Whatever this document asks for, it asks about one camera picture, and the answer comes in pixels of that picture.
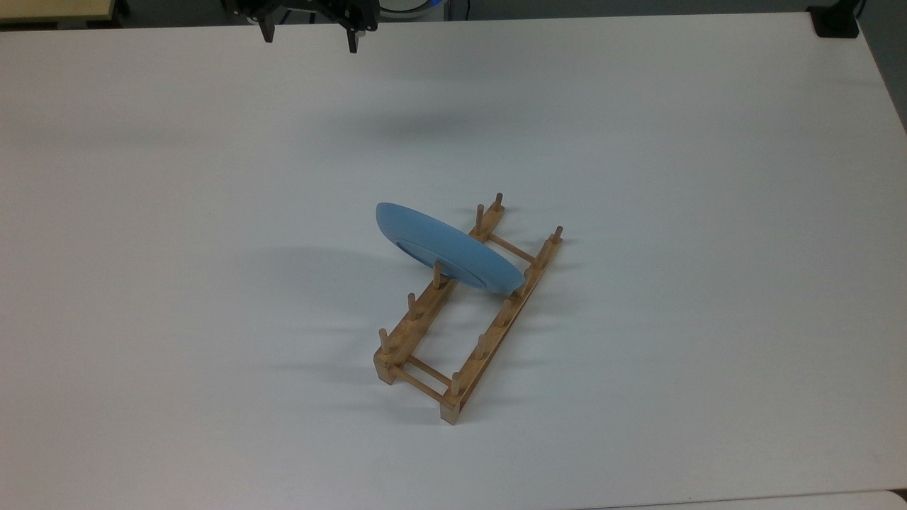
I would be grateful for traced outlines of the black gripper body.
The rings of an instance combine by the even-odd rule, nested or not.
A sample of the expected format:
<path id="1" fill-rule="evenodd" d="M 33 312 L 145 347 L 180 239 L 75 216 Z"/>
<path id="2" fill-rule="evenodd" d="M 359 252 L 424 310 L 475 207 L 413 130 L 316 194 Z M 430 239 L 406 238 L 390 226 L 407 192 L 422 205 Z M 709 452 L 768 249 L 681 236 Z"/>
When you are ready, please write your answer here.
<path id="1" fill-rule="evenodd" d="M 260 18 L 272 18 L 278 10 L 321 14 L 344 29 L 376 31 L 380 4 L 377 1 L 227 1 L 225 10 L 259 25 Z"/>

